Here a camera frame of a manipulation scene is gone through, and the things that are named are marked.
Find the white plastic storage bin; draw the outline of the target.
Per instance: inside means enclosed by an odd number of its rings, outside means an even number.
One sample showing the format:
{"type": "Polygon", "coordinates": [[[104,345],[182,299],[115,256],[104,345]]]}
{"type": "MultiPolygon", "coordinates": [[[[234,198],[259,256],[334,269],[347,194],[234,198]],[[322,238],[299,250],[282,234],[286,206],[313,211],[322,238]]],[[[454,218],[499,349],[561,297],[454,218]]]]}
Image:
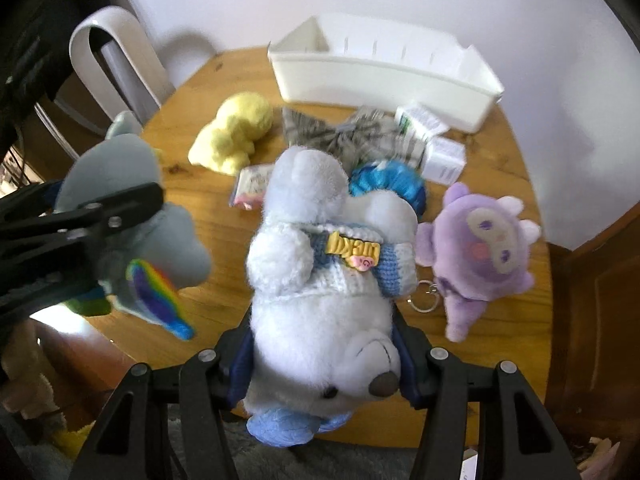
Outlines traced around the white plastic storage bin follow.
{"type": "Polygon", "coordinates": [[[326,13],[267,50],[282,99],[392,112],[419,103],[451,127],[476,133],[503,96],[474,46],[418,25],[326,13]]]}

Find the white green small carton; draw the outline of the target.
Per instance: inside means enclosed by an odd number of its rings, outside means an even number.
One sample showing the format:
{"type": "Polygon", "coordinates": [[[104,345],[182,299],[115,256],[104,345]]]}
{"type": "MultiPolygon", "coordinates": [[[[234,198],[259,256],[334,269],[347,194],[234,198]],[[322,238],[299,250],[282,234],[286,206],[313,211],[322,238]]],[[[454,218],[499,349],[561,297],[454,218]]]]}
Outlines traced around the white green small carton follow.
{"type": "Polygon", "coordinates": [[[398,106],[394,119],[400,133],[423,142],[428,142],[434,136],[440,136],[450,129],[446,122],[418,103],[398,106]]]}

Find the purple bunny plush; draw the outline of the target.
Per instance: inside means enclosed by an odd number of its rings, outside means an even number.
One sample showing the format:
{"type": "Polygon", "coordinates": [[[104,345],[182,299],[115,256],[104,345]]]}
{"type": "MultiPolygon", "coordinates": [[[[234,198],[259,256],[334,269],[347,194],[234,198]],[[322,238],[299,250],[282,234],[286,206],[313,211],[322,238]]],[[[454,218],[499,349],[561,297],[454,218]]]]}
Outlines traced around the purple bunny plush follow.
{"type": "Polygon", "coordinates": [[[476,194],[463,183],[448,188],[442,210],[416,231],[416,263],[433,272],[447,318],[446,337],[464,341],[488,304],[533,287],[529,247],[541,236],[522,219],[515,196],[476,194]]]}

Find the yellow chick plush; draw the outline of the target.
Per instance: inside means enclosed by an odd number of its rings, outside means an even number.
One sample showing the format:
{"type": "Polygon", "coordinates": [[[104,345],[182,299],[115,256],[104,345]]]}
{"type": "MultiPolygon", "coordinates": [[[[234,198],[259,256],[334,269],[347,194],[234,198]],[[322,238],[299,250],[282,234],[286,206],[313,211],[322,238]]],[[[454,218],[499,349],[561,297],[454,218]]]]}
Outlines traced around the yellow chick plush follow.
{"type": "Polygon", "coordinates": [[[269,101],[257,92],[229,96],[215,118],[201,128],[189,150],[188,161],[217,174],[236,177],[250,166],[255,143],[271,130],[273,116],[269,101]]]}

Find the blue floral drawstring pouch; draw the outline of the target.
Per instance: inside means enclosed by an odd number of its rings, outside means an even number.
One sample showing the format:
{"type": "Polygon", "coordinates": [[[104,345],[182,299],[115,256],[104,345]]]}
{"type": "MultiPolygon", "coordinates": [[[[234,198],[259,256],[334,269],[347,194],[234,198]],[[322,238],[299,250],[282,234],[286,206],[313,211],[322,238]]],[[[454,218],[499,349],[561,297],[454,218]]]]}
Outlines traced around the blue floral drawstring pouch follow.
{"type": "Polygon", "coordinates": [[[349,177],[349,193],[363,196],[373,191],[392,191],[405,200],[418,217],[426,211],[427,190],[420,174],[397,159],[366,162],[349,177]]]}

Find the brown wooden door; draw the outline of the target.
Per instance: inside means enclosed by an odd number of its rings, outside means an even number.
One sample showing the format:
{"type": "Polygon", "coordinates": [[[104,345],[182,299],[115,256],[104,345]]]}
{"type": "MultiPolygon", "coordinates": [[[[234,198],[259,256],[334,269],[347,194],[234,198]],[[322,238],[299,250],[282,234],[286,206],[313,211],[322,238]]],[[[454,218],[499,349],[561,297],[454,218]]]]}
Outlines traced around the brown wooden door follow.
{"type": "Polygon", "coordinates": [[[639,208],[575,250],[549,247],[553,327],[546,408],[562,434],[639,446],[639,208]]]}

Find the white bear plush blue sweater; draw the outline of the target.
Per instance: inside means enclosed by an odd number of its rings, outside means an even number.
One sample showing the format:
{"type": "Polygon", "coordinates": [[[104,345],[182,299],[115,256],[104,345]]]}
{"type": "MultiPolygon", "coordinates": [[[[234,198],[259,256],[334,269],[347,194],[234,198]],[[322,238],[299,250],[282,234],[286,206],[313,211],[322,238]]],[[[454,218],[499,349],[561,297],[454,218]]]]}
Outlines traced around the white bear plush blue sweater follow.
{"type": "Polygon", "coordinates": [[[246,258],[254,368],[243,405],[254,438],[301,445],[398,390],[393,306],[418,286],[417,227],[395,192],[350,194],[333,156],[281,154],[246,258]]]}

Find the pink wet wipes pack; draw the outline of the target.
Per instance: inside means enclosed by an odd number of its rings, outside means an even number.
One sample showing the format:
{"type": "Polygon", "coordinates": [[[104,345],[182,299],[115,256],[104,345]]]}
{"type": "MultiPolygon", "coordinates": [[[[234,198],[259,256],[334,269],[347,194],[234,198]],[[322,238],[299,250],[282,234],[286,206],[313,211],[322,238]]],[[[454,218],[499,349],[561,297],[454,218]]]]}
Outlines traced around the pink wet wipes pack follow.
{"type": "Polygon", "coordinates": [[[236,177],[229,206],[244,210],[262,206],[273,167],[273,164],[261,164],[243,168],[236,177]]]}

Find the blue rainbow pony plush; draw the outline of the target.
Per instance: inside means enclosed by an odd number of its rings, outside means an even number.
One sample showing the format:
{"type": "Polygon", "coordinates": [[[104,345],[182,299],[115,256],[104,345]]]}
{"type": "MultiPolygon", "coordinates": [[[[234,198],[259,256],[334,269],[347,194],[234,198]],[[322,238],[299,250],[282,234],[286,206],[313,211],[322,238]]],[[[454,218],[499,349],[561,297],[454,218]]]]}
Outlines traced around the blue rainbow pony plush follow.
{"type": "MultiPolygon", "coordinates": [[[[118,114],[105,140],[74,162],[54,211],[69,212],[123,192],[161,196],[160,163],[151,145],[141,139],[141,131],[134,114],[118,114]]],[[[162,326],[179,339],[194,337],[180,312],[178,291],[204,283],[212,258],[196,236],[189,211],[162,200],[137,224],[109,214],[94,270],[98,287],[70,300],[70,310],[89,316],[116,308],[162,326]]]]}

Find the grey plaid fabric bow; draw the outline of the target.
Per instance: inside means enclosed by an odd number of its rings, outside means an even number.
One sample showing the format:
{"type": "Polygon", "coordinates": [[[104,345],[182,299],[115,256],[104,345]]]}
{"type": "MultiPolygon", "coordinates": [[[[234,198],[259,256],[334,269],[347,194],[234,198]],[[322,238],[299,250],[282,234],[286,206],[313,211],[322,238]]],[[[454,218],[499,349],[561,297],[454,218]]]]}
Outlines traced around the grey plaid fabric bow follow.
{"type": "Polygon", "coordinates": [[[421,166],[425,142],[402,133],[393,118],[377,108],[360,107],[337,125],[289,107],[282,108],[281,118],[288,145],[330,154],[348,174],[377,160],[395,159],[413,169],[421,166]]]}

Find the white text-printed box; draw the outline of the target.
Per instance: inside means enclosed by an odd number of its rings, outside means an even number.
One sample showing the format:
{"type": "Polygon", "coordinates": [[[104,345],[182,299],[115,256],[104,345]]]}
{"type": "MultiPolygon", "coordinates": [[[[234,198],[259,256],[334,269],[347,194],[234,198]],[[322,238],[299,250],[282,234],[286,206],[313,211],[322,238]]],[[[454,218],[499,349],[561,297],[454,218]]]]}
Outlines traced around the white text-printed box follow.
{"type": "Polygon", "coordinates": [[[425,180],[450,186],[466,165],[465,146],[444,136],[433,136],[425,145],[421,174],[425,180]]]}

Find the black hanging jacket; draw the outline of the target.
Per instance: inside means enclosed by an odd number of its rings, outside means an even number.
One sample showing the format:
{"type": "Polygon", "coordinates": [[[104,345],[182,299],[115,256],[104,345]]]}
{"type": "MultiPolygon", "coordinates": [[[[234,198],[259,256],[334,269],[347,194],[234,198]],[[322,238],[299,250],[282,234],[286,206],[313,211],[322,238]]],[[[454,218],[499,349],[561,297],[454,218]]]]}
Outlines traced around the black hanging jacket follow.
{"type": "Polygon", "coordinates": [[[1,0],[1,153],[17,141],[15,125],[53,98],[73,69],[68,44],[85,18],[110,0],[1,0]]]}

